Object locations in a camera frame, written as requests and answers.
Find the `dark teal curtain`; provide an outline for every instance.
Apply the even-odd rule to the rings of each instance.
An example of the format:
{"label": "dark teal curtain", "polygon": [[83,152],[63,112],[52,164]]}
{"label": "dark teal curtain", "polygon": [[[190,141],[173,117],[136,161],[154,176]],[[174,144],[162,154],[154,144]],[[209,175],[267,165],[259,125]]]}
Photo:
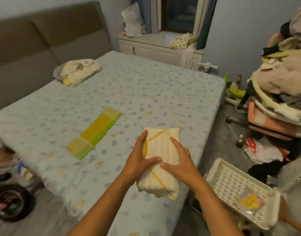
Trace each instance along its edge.
{"label": "dark teal curtain", "polygon": [[146,32],[151,33],[151,1],[150,0],[133,0],[140,7],[142,17],[145,22]]}
{"label": "dark teal curtain", "polygon": [[217,0],[210,0],[210,3],[208,5],[208,10],[206,12],[206,16],[203,21],[200,34],[197,38],[197,44],[196,44],[197,50],[203,49],[206,46],[206,41],[208,39],[209,29],[211,28],[216,2]]}

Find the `white plastic basket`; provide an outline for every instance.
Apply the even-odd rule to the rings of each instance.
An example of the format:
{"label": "white plastic basket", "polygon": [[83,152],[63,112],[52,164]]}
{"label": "white plastic basket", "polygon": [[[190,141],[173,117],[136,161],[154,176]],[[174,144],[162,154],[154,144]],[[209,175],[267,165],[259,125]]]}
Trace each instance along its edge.
{"label": "white plastic basket", "polygon": [[249,186],[265,201],[264,206],[255,213],[252,222],[268,230],[278,221],[281,194],[223,159],[215,160],[206,181],[224,203],[241,215],[243,214],[234,205],[234,200]]}

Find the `wall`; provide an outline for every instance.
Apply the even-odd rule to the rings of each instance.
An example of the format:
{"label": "wall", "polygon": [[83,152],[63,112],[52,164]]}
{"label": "wall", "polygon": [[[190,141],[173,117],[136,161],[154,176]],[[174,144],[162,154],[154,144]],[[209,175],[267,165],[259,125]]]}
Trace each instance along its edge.
{"label": "wall", "polygon": [[244,85],[261,65],[262,48],[270,37],[289,21],[301,0],[217,0],[202,62],[219,67],[214,75]]}
{"label": "wall", "polygon": [[[86,1],[89,0],[0,0],[0,19]],[[112,46],[114,50],[119,51],[117,35],[119,35],[123,29],[121,11],[130,5],[130,0],[98,1],[101,4],[101,9],[105,16]]]}

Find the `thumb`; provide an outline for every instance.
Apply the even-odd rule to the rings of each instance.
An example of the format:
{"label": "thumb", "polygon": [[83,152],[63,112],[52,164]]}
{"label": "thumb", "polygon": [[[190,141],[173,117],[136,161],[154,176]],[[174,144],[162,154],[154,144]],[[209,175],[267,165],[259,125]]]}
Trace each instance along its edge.
{"label": "thumb", "polygon": [[175,171],[176,171],[177,166],[166,163],[166,162],[162,162],[162,163],[160,163],[160,167],[162,169],[164,169],[165,171],[169,172],[170,174],[175,175]]}
{"label": "thumb", "polygon": [[159,156],[152,157],[152,158],[149,158],[149,159],[145,159],[145,166],[148,169],[151,166],[156,165],[156,164],[158,164],[160,162],[162,162],[162,158],[161,157],[159,157]]}

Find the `light blue bed sheet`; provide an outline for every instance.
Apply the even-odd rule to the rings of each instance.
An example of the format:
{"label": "light blue bed sheet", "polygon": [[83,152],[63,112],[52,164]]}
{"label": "light blue bed sheet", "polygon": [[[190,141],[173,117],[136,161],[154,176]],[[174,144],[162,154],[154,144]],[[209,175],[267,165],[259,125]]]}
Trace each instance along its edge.
{"label": "light blue bed sheet", "polygon": [[[79,86],[54,80],[0,111],[0,137],[78,218],[118,176],[145,127],[179,127],[198,165],[225,86],[216,76],[114,51],[97,60],[101,72]],[[123,115],[84,159],[70,156],[64,147],[105,107]],[[182,186],[174,202],[133,185],[109,235],[171,235],[187,192]]]}

